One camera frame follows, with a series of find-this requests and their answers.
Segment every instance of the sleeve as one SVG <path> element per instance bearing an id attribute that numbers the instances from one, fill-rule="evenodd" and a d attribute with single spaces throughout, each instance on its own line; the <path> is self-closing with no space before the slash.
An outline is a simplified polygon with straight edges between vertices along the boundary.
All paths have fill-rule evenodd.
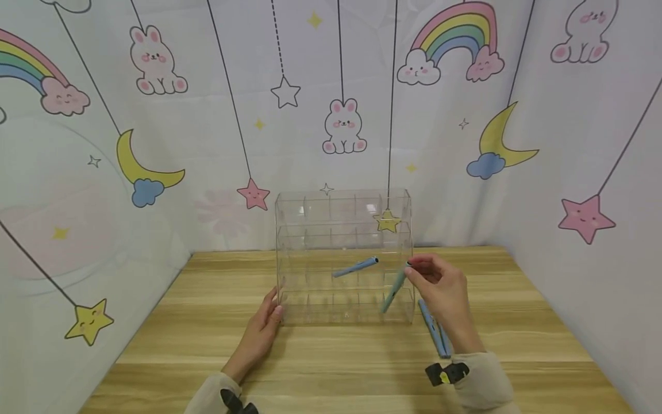
<path id="1" fill-rule="evenodd" d="M 228 409 L 220 398 L 223 388 L 231 390 L 237 397 L 241 396 L 242 388 L 228 377 L 219 372 L 209 376 L 195 393 L 193 399 L 186 406 L 184 414 L 224 414 Z"/>
<path id="2" fill-rule="evenodd" d="M 453 363 L 463 362 L 469 374 L 455 384 L 462 408 L 467 414 L 520 414 L 513 401 L 508 376 L 492 352 L 457 354 Z"/>

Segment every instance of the cloud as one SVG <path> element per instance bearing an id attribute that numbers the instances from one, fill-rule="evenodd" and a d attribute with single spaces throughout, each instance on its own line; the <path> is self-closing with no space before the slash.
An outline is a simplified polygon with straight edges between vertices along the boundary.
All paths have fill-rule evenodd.
<path id="1" fill-rule="evenodd" d="M 498 52 L 490 53 L 489 46 L 483 46 L 476 55 L 476 61 L 467 69 L 467 80 L 478 82 L 503 70 L 504 62 Z"/>
<path id="2" fill-rule="evenodd" d="M 156 197 L 161 195 L 166 189 L 162 182 L 147 179 L 138 179 L 133 183 L 133 195 L 131 201 L 136 207 L 145 207 L 147 204 L 153 205 Z"/>
<path id="3" fill-rule="evenodd" d="M 492 175 L 503 170 L 505 166 L 506 160 L 494 152 L 486 152 L 478 160 L 469 163 L 467 173 L 472 177 L 480 177 L 483 180 L 487 180 Z"/>
<path id="4" fill-rule="evenodd" d="M 71 13 L 84 13 L 92 7 L 90 0 L 41 0 L 47 5 L 57 4 Z"/>
<path id="5" fill-rule="evenodd" d="M 434 66 L 434 62 L 427 60 L 425 52 L 421 49 L 414 49 L 407 54 L 404 66 L 398 69 L 398 81 L 416 85 L 432 85 L 437 83 L 442 76 L 439 68 Z"/>
<path id="6" fill-rule="evenodd" d="M 64 86 L 56 78 L 44 78 L 42 87 L 46 93 L 42 97 L 42 106 L 48 113 L 70 117 L 75 113 L 82 114 L 89 106 L 89 97 L 76 86 Z"/>

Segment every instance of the crescent moon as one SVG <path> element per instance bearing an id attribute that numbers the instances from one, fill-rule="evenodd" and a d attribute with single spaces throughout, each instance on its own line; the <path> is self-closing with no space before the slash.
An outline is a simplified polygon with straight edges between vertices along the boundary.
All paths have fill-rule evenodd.
<path id="1" fill-rule="evenodd" d="M 506 109 L 496 114 L 496 116 L 487 124 L 481 135 L 481 154 L 494 152 L 496 155 L 506 160 L 506 167 L 516 166 L 526 160 L 530 160 L 536 156 L 539 151 L 515 151 L 503 144 L 503 133 L 506 129 L 506 123 L 508 123 L 510 114 L 512 110 L 515 109 L 515 105 L 517 105 L 517 102 L 510 104 Z"/>
<path id="2" fill-rule="evenodd" d="M 133 130 L 130 129 L 120 135 L 117 140 L 117 161 L 120 164 L 124 176 L 134 183 L 136 180 L 149 179 L 152 181 L 160 181 L 165 188 L 177 185 L 184 179 L 185 170 L 175 172 L 158 172 L 151 171 L 140 165 L 136 161 L 136 157 L 131 151 L 131 134 Z"/>

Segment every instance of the clear acrylic organizer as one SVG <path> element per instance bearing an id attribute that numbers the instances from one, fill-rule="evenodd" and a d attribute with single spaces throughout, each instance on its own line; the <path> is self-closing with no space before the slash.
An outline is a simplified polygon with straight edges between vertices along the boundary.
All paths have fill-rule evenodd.
<path id="1" fill-rule="evenodd" d="M 275 206 L 278 302 L 283 323 L 411 323 L 408 280 L 381 312 L 412 254 L 411 198 L 405 189 L 284 192 Z M 334 278 L 372 256 L 379 263 Z"/>

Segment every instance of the pink flower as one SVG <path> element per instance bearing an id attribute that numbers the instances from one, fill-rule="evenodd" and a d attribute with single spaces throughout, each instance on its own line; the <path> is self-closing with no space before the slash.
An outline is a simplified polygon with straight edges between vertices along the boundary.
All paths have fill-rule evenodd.
<path id="1" fill-rule="evenodd" d="M 503 70 L 504 62 L 498 52 L 490 53 L 489 46 L 483 46 L 476 55 L 476 61 L 467 69 L 467 80 L 478 82 L 487 80 L 490 76 Z"/>
<path id="2" fill-rule="evenodd" d="M 206 191 L 206 201 L 196 201 L 195 207 L 200 211 L 198 220 L 201 223 L 214 223 L 212 231 L 224 236 L 237 237 L 246 232 L 248 225 L 238 221 L 246 208 L 236 203 L 236 192 L 231 190 Z"/>
<path id="3" fill-rule="evenodd" d="M 76 86 L 64 86 L 56 78 L 44 78 L 42 87 L 45 95 L 42 106 L 48 113 L 61 113 L 67 117 L 74 113 L 82 114 L 89 106 L 89 97 L 76 89 Z"/>

